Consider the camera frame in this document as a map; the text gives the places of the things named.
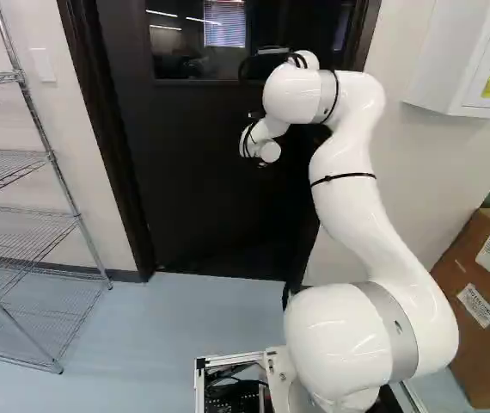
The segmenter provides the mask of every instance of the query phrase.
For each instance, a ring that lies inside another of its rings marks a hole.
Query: metal frame
[[[217,367],[250,367],[252,364],[264,366],[264,352],[213,355],[195,359],[193,389],[195,390],[195,413],[205,413],[205,370]]]
[[[46,136],[45,129],[42,125],[42,122],[40,121],[40,117],[38,115],[37,109],[34,105],[33,99],[30,95],[28,84],[26,81],[25,73],[23,72],[23,69],[20,66],[19,60],[17,58],[16,52],[14,45],[12,43],[12,40],[9,36],[8,29],[6,27],[5,21],[3,19],[3,14],[0,9],[0,33],[3,39],[3,43],[6,49],[6,52],[9,56],[9,61],[12,64],[13,71],[12,72],[0,72],[0,83],[7,83],[7,82],[17,82],[21,94],[23,96],[23,99],[28,107],[28,111],[31,114],[31,117],[33,119],[34,125],[37,129],[37,132],[39,133],[40,140],[45,148],[45,158],[50,161],[50,164],[52,165],[54,169],[54,173],[58,179],[58,183],[60,187],[62,188],[64,192],[65,199],[67,200],[70,209],[71,209],[71,215],[74,217],[74,219],[77,221],[77,226],[81,230],[81,233],[83,234],[83,237],[86,241],[86,244],[89,248],[90,254],[93,256],[95,260],[96,267],[98,268],[101,278],[103,282],[106,283],[107,288],[111,289],[112,288],[112,283],[107,277],[106,269],[104,268],[100,256],[98,254],[98,251],[96,247],[94,246],[94,243],[92,241],[92,237],[90,236],[90,233],[86,227],[86,225],[83,222],[83,218],[81,214],[78,211],[77,205],[71,196],[70,190],[67,186],[67,183],[65,182],[64,176],[62,175],[61,169],[58,166],[58,162],[56,160],[56,156],[54,155],[54,152],[52,150],[52,146],[50,144],[50,141],[48,140],[48,137]],[[16,174],[16,178],[19,178],[24,175],[18,175]],[[12,183],[15,179],[8,180],[6,182],[2,182],[0,185],[0,188],[3,188],[4,186],[8,185],[9,183]],[[58,363],[56,358],[52,355],[49,354],[49,352],[35,339],[33,338],[21,325],[18,323],[18,321],[6,310],[5,306],[0,300],[0,318],[10,327],[12,328],[16,334],[18,334],[21,339],[23,339],[24,342],[28,342],[28,344],[32,347],[35,348],[38,352],[38,354],[41,354],[42,357],[45,359],[45,364],[40,365],[40,364],[33,364],[32,362],[27,362],[27,361],[21,361],[21,360],[12,360],[10,359],[11,362],[23,366],[28,366],[28,367],[34,367],[34,368],[39,368],[39,369],[46,369],[49,370],[52,373],[62,373],[64,369],[62,366]],[[0,360],[6,360],[4,357],[0,356]]]

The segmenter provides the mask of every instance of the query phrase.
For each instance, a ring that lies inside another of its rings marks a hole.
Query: door frame
[[[106,168],[138,273],[118,280],[146,282],[156,259],[142,208],[125,124],[121,118],[95,2],[58,0],[65,37],[90,123]]]

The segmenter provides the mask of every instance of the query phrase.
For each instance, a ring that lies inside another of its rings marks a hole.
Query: light blue floor
[[[115,283],[57,376],[0,362],[0,412],[193,412],[193,359],[283,343],[282,283],[157,274]]]

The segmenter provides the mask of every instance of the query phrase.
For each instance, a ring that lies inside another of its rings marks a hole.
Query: black cable
[[[340,178],[350,178],[352,176],[367,176],[369,178],[374,178],[377,179],[377,177],[374,174],[370,174],[369,172],[352,172],[350,174],[339,174],[339,175],[327,175],[324,176],[322,179],[318,179],[317,181],[314,181],[313,183],[310,184],[310,187],[314,187],[318,183],[324,183],[324,182],[330,182],[335,179],[340,179]]]
[[[322,123],[325,123],[328,121],[328,119],[331,117],[331,114],[333,114],[334,107],[337,106],[337,100],[339,99],[339,79],[337,78],[337,75],[334,71],[331,71],[333,73],[334,77],[334,98],[333,98],[333,105],[331,106],[331,110],[329,111],[328,115],[325,117],[324,120],[322,120]]]
[[[295,66],[299,69],[308,69],[308,62],[306,62],[306,59],[302,54],[291,52],[287,55],[287,58],[293,59],[293,61],[295,62]]]

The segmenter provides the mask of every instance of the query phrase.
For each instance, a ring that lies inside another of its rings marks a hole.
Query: baseboard
[[[57,269],[60,271],[69,271],[76,273],[95,273],[98,271],[96,267],[83,267],[79,265],[67,265],[57,264],[54,262],[38,262],[35,265],[36,268]],[[147,279],[143,279],[138,271],[131,271],[128,269],[106,269],[107,276],[111,281],[122,282],[146,282]]]

